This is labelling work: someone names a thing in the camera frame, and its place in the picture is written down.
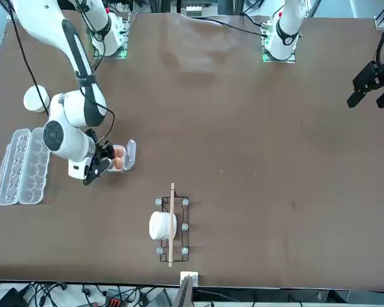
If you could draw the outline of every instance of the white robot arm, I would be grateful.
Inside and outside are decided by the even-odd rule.
[[[306,14],[305,0],[285,0],[282,16],[277,18],[267,46],[272,57],[280,61],[290,57]]]
[[[13,6],[20,23],[31,36],[63,51],[70,60],[79,90],[52,98],[43,139],[52,153],[68,160],[71,177],[89,184],[111,168],[114,150],[109,143],[104,148],[96,144],[97,138],[92,130],[86,133],[80,130],[85,126],[99,126],[107,110],[83,45],[74,25],[62,14],[57,0],[13,0]],[[114,35],[111,19],[101,0],[91,0],[88,4],[81,0],[80,7],[94,29],[100,29],[101,37]],[[113,43],[104,43],[109,52],[118,48]]]

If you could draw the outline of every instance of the egg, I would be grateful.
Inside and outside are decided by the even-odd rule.
[[[113,160],[113,164],[116,169],[122,169],[124,166],[124,160],[122,160],[122,158],[115,158]]]
[[[122,147],[115,148],[115,157],[122,158],[124,156],[124,149]]]

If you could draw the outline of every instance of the clear plastic egg carton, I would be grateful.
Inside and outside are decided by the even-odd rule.
[[[14,132],[0,167],[0,205],[33,205],[42,201],[49,156],[43,128]]]

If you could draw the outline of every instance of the white cup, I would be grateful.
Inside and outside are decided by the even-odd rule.
[[[43,86],[38,85],[38,89],[40,90],[41,97],[43,98],[45,108],[48,109],[50,105],[50,97],[48,96],[47,91]],[[26,107],[28,111],[36,113],[41,113],[44,111],[43,103],[34,85],[30,87],[24,94],[23,103],[24,107]]]
[[[152,240],[169,239],[170,214],[167,212],[154,212],[149,220],[149,235]],[[177,231],[177,218],[173,215],[173,237]]]

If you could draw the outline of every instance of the black cable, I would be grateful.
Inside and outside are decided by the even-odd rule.
[[[44,304],[45,304],[45,300],[47,299],[47,297],[50,299],[50,301],[51,301],[51,304],[52,304],[52,306],[53,307],[58,307],[57,306],[57,304],[54,302],[54,300],[52,299],[52,297],[51,297],[51,293],[50,293],[50,291],[52,290],[52,289],[54,289],[55,287],[57,287],[57,285],[53,285],[53,286],[51,286],[51,285],[46,285],[46,286],[42,286],[42,285],[40,285],[41,286],[41,289],[43,290],[43,292],[44,292],[44,295],[42,296],[42,298],[41,298],[41,300],[42,300],[42,306],[44,306]]]
[[[49,111],[47,110],[47,107],[44,104],[43,97],[41,97],[40,90],[38,89],[36,78],[34,77],[34,74],[31,71],[30,65],[28,64],[28,61],[27,61],[27,58],[26,58],[26,54],[24,53],[23,45],[21,44],[21,39],[20,39],[20,36],[19,36],[19,31],[17,30],[17,25],[15,23],[14,15],[13,15],[12,10],[9,11],[9,14],[10,14],[10,18],[12,19],[13,28],[14,28],[14,31],[15,31],[15,36],[17,37],[17,41],[18,41],[19,46],[20,46],[20,51],[21,51],[21,54],[23,56],[24,63],[26,64],[28,72],[30,73],[31,78],[33,79],[33,82],[34,82],[34,85],[36,87],[38,96],[40,97],[40,100],[41,100],[41,103],[43,105],[44,111],[45,111],[45,113],[47,114],[47,117],[48,117]]]
[[[253,8],[257,3],[261,2],[261,1],[262,0],[257,0],[256,2],[254,2],[251,6],[249,6],[247,9],[245,9],[245,11],[242,14],[247,13],[251,8]]]
[[[246,3],[247,6],[251,6],[253,3],[255,3],[255,5],[256,5],[257,3],[259,3],[259,5],[258,5],[257,8],[260,8],[260,7],[262,6],[262,3],[264,2],[264,0],[263,0],[263,1],[258,1],[258,0],[256,0],[256,1],[254,1],[254,2],[252,2],[252,0],[244,0],[244,2]]]
[[[34,294],[33,294],[33,296],[32,297],[30,297],[30,300],[28,301],[28,303],[27,303],[27,306],[26,307],[28,307],[29,305],[30,305],[30,303],[33,301],[33,299],[34,298],[36,298],[36,296],[37,296],[37,293],[39,293],[39,291],[35,291],[34,292]]]
[[[84,20],[84,23],[85,23],[85,26],[87,27],[87,30],[89,31],[93,31],[93,36],[95,38],[96,41],[98,42],[102,42],[102,45],[103,45],[103,51],[102,51],[102,55],[100,56],[100,58],[97,60],[97,62],[95,62],[94,66],[92,66],[92,70],[93,72],[95,72],[97,70],[97,68],[99,67],[99,65],[101,64],[101,61],[104,59],[105,57],[105,51],[106,51],[106,46],[105,46],[105,41],[104,39],[99,35],[99,33],[97,32],[97,30],[95,30],[94,26],[92,25],[91,21],[89,20],[87,14],[84,12],[83,8],[81,7],[81,5],[79,4],[78,0],[76,0],[76,6],[77,6],[77,11],[80,13],[81,15],[81,18]]]
[[[0,0],[0,4],[3,7],[3,9],[7,12],[7,14],[10,14],[10,12],[7,9],[7,7],[3,4],[3,2],[1,2],[1,0]]]
[[[52,299],[52,296],[51,296],[51,291],[54,290],[54,288],[56,288],[56,287],[58,287],[58,284],[55,284],[55,285],[53,285],[53,286],[49,285],[49,286],[47,287],[47,295],[48,295],[48,297],[49,297],[49,299],[50,299],[51,304],[52,304],[53,307],[58,307],[57,304],[56,304],[56,303],[54,302],[54,300]]]
[[[118,287],[118,293],[120,294],[120,302],[122,302],[122,294],[121,294],[121,289],[120,289],[120,286],[117,286]]]
[[[92,304],[91,304],[88,296],[85,293],[84,293],[84,296],[85,296],[85,299],[87,300],[88,306],[91,307]]]
[[[223,21],[218,21],[216,19],[210,19],[210,18],[206,18],[204,20],[207,20],[207,21],[213,21],[213,22],[216,22],[218,24],[221,24],[221,25],[224,25],[226,27],[230,27],[232,29],[236,29],[236,30],[239,30],[239,31],[242,31],[242,32],[245,32],[245,33],[249,33],[249,34],[253,34],[253,35],[256,35],[256,36],[261,36],[261,37],[264,37],[264,38],[267,38],[268,36],[266,34],[260,34],[260,33],[256,33],[256,32],[252,32],[252,31],[248,31],[246,29],[242,29],[242,28],[238,28],[238,27],[235,27],[235,26],[232,26],[231,24],[227,24],[226,22],[223,22]]]
[[[252,24],[254,24],[255,26],[258,26],[258,27],[263,27],[262,24],[259,24],[257,21],[255,21],[253,18],[251,18],[248,14],[244,13],[243,16],[245,16],[246,18],[248,18],[250,20],[250,22]]]
[[[38,285],[36,286],[36,288],[34,290],[34,302],[36,303],[36,307],[38,307],[38,305],[37,305],[37,293],[38,293],[37,289],[38,289]]]
[[[87,99],[87,97],[83,93],[83,89],[79,88],[79,91],[81,92],[81,95],[84,96],[85,99]],[[99,106],[100,108],[106,110],[107,112],[110,112],[111,115],[113,116],[113,121],[111,123],[111,126],[110,126],[108,132],[97,141],[97,144],[99,144],[103,139],[107,138],[109,133],[111,132],[111,130],[113,130],[114,123],[115,123],[115,113],[112,110],[108,109],[107,107],[104,107],[103,105],[101,105],[101,104],[99,104],[99,103],[97,103],[95,101],[92,101],[92,100],[89,100],[89,99],[88,99],[88,101],[89,101],[89,103],[95,104],[96,106]]]
[[[376,51],[376,64],[382,70],[384,70],[384,65],[380,61],[380,56],[381,56],[381,50],[383,48],[383,44],[384,44],[384,41],[380,40],[380,42],[378,43],[377,51]]]
[[[101,291],[101,289],[97,285],[95,285],[95,288],[97,288],[97,290],[102,294],[102,296],[105,296],[103,291]]]
[[[195,289],[196,292],[200,292],[200,293],[207,293],[207,294],[214,294],[214,295],[218,295],[220,297],[223,297],[225,299],[228,299],[229,301],[232,301],[232,302],[239,302],[240,301],[238,299],[234,299],[233,297],[230,297],[230,296],[227,296],[225,294],[222,294],[222,293],[217,293],[217,292],[212,292],[212,291],[206,291],[206,290],[200,290],[200,289]]]
[[[274,17],[283,8],[283,6],[284,4],[281,7],[279,7],[275,13],[273,13],[272,17]]]
[[[142,296],[147,296],[149,293],[151,293],[153,290],[155,290],[157,287],[152,287],[151,289],[149,289],[148,291],[146,291],[145,293],[141,293],[141,290],[140,291],[140,297],[138,298],[138,302],[133,306],[133,307],[137,307],[138,305],[140,305],[140,302],[141,302],[141,294]]]
[[[289,296],[289,299],[292,300],[292,302],[294,303],[299,303],[300,304],[300,307],[303,307],[303,303],[301,301],[296,301],[290,294],[287,294]]]

